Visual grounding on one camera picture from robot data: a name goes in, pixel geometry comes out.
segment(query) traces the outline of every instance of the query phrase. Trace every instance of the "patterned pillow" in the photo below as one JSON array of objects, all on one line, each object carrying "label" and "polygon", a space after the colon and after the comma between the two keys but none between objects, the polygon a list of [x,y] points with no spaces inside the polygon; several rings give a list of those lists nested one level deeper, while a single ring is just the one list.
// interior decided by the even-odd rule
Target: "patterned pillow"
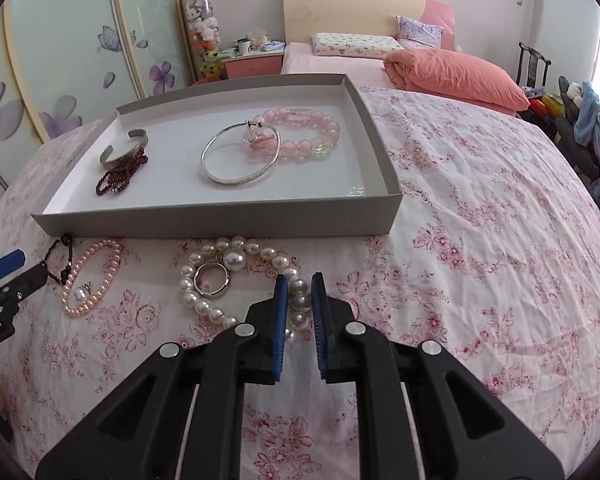
[{"label": "patterned pillow", "polygon": [[332,34],[318,32],[312,35],[315,56],[371,57],[384,59],[394,50],[401,50],[400,43],[389,36],[365,34]]},{"label": "patterned pillow", "polygon": [[398,42],[404,48],[413,48],[413,43],[419,43],[424,47],[440,48],[442,44],[443,27],[437,25],[426,25],[411,18],[397,16],[398,18]]}]

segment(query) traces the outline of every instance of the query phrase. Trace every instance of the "cup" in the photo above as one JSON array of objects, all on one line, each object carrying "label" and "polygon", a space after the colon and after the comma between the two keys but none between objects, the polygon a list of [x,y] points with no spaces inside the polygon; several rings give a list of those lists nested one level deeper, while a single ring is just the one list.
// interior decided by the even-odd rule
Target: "cup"
[{"label": "cup", "polygon": [[242,38],[241,40],[238,40],[237,43],[240,55],[246,56],[251,50],[251,40],[248,40],[247,38]]}]

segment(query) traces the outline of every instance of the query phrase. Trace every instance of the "silver bangle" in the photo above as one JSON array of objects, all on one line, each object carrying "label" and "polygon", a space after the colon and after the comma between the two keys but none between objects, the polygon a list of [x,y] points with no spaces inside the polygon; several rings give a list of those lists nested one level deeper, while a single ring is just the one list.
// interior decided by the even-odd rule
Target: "silver bangle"
[{"label": "silver bangle", "polygon": [[[276,140],[278,142],[278,146],[276,148],[276,153],[272,156],[271,160],[267,163],[266,166],[264,166],[264,168],[260,168],[258,171],[256,171],[255,173],[251,173],[250,175],[241,177],[241,178],[219,178],[217,176],[215,176],[214,174],[212,174],[207,168],[206,168],[206,163],[205,163],[205,155],[206,152],[208,151],[208,149],[211,147],[211,145],[216,142],[216,140],[218,140],[218,137],[220,137],[222,134],[227,133],[229,130],[232,130],[233,128],[239,128],[240,126],[259,126],[261,128],[268,128],[269,130],[271,130],[275,135],[276,135]],[[256,180],[258,177],[263,176],[265,173],[267,173],[267,171],[269,171],[269,168],[271,166],[273,166],[273,164],[275,163],[275,161],[278,159],[278,155],[280,154],[280,134],[278,133],[278,131],[273,127],[270,126],[269,124],[265,124],[265,123],[254,123],[253,121],[245,121],[243,123],[238,123],[238,124],[232,124],[231,126],[226,127],[224,130],[220,130],[218,133],[216,133],[214,135],[214,138],[211,139],[208,143],[208,145],[205,146],[205,149],[202,150],[202,156],[200,156],[200,165],[202,166],[202,172],[205,174],[205,176],[213,181],[216,182],[217,184],[223,184],[224,186],[236,186],[237,184],[246,184],[248,182],[252,182],[253,180]]]},{"label": "silver bangle", "polygon": [[[200,276],[209,272],[212,269],[221,269],[224,272],[224,280],[222,281],[222,285],[216,290],[205,291],[200,288],[198,285],[198,279]],[[220,298],[224,296],[226,292],[229,290],[229,285],[231,285],[231,276],[229,275],[229,270],[220,262],[207,262],[206,264],[200,265],[196,272],[193,274],[193,289],[203,298],[207,298],[212,300],[213,298]]]},{"label": "silver bangle", "polygon": [[113,146],[109,145],[105,148],[105,150],[100,155],[100,163],[103,165],[105,170],[112,170],[113,168],[115,168],[116,164],[120,162],[120,160],[125,158],[127,155],[136,152],[140,148],[144,148],[149,143],[149,137],[147,137],[146,130],[131,130],[129,132],[129,139],[133,139],[134,137],[140,137],[140,139],[138,139],[138,143],[134,147],[132,147],[128,152],[124,153],[123,155],[120,155],[117,158],[114,158],[113,160],[107,160],[109,155],[113,153]]}]

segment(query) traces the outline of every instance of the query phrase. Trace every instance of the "black chair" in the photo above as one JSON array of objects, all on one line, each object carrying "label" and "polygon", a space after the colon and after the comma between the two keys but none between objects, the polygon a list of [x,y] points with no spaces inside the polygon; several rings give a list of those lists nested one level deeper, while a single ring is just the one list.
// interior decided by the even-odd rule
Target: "black chair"
[{"label": "black chair", "polygon": [[538,60],[544,61],[544,77],[542,78],[542,86],[546,85],[546,75],[549,72],[549,66],[551,60],[545,58],[534,48],[526,46],[524,43],[519,43],[520,46],[520,62],[518,63],[518,77],[516,78],[516,84],[520,85],[520,77],[522,76],[522,62],[525,57],[525,52],[529,53],[529,70],[526,76],[526,86],[531,88],[536,87],[536,80],[538,78]]}]

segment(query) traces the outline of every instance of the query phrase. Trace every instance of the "pink bead bracelet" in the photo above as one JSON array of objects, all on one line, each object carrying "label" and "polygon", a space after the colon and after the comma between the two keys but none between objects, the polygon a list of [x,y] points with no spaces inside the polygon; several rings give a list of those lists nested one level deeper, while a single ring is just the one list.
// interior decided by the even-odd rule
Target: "pink bead bracelet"
[{"label": "pink bead bracelet", "polygon": [[[111,248],[112,253],[107,263],[104,265],[104,280],[99,288],[92,294],[91,287],[89,284],[84,284],[78,286],[74,290],[74,300],[78,305],[77,308],[69,307],[69,293],[72,290],[75,279],[80,274],[80,270],[83,265],[87,262],[91,256],[93,256],[97,251]],[[105,293],[109,289],[109,286],[113,282],[113,278],[115,277],[118,269],[120,268],[120,249],[122,246],[113,240],[103,240],[101,242],[94,243],[76,262],[69,273],[69,277],[66,280],[66,285],[64,286],[64,291],[62,292],[62,307],[64,312],[69,316],[81,316],[82,314],[86,314],[92,308],[98,306],[102,301]]]},{"label": "pink bead bracelet", "polygon": [[[327,155],[334,149],[340,139],[340,125],[330,115],[308,108],[278,108],[266,110],[262,115],[253,118],[257,124],[287,124],[295,127],[305,127],[318,130],[320,133],[311,140],[302,139],[299,142],[285,140],[280,144],[280,155],[291,158],[293,156],[306,157],[310,155]],[[278,143],[273,135],[266,135],[257,126],[247,129],[243,140],[257,150],[266,150],[269,155],[276,153]]]}]

